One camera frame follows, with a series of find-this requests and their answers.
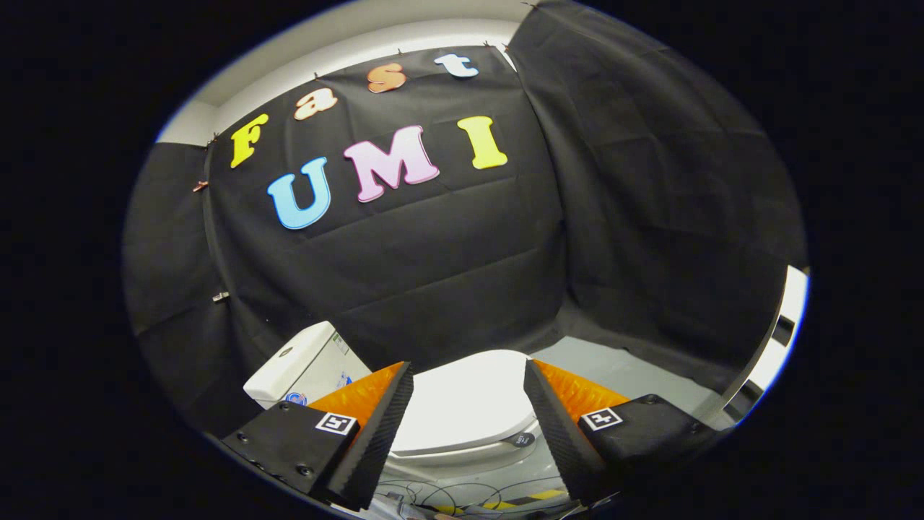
blue letter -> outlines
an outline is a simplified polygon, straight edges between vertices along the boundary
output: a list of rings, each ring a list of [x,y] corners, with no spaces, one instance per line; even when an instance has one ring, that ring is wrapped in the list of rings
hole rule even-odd
[[[318,157],[301,167],[301,172],[308,176],[311,189],[314,191],[314,202],[305,209],[299,209],[295,203],[295,192],[292,191],[295,175],[286,173],[270,184],[266,192],[273,197],[276,214],[283,226],[289,229],[307,228],[327,213],[327,208],[331,205],[331,190],[327,187],[327,178],[324,176],[325,164],[327,157]]]

gray floor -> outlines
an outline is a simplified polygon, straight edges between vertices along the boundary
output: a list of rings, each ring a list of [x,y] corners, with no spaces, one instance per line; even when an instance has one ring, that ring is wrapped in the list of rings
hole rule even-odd
[[[565,337],[555,345],[532,354],[532,357],[587,378],[629,399],[656,393],[714,429],[735,425],[735,421],[720,410],[721,395],[624,350]]]

black curtain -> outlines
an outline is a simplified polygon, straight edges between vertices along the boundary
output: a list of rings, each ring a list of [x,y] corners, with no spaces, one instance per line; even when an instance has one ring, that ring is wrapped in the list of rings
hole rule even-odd
[[[433,63],[450,53],[479,74]],[[244,381],[322,320],[372,370],[533,352],[563,334],[720,393],[744,368],[786,266],[808,262],[758,124],[673,50],[572,2],[533,9],[508,54],[516,71],[487,46],[387,56],[277,96],[207,149],[154,146],[125,231],[127,300],[152,372],[193,426],[221,437],[256,415]],[[407,82],[370,92],[367,74],[389,63]],[[337,103],[295,119],[322,88]],[[231,168],[231,135],[262,114],[253,155]],[[456,123],[474,116],[492,119],[506,164],[472,166]],[[345,149],[387,153],[414,125],[439,175],[360,202]],[[300,170],[322,156],[329,207],[283,226],[268,187],[294,174],[298,207],[310,206]],[[193,192],[198,180],[209,186]]]

pink letter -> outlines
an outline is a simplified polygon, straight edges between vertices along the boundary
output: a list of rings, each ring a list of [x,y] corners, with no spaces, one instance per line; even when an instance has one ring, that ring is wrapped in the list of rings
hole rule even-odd
[[[400,183],[402,164],[407,170],[405,182],[408,184],[420,184],[440,174],[423,149],[420,140],[422,133],[423,128],[420,126],[404,127],[396,131],[388,154],[368,141],[357,142],[344,150],[344,157],[353,160],[359,176],[361,203],[374,201],[385,193],[385,188],[375,182],[372,174],[384,180],[393,190],[397,190]]]

toilet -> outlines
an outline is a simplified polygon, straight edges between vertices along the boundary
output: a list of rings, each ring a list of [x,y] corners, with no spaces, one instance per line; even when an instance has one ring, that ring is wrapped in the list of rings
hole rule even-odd
[[[384,473],[425,481],[498,469],[528,457],[541,435],[523,391],[528,355],[475,353],[414,376]]]
[[[528,457],[541,435],[523,391],[528,355],[475,353],[414,376],[383,472],[434,481],[502,468]],[[308,405],[371,371],[328,322],[299,332],[244,385],[264,409]]]

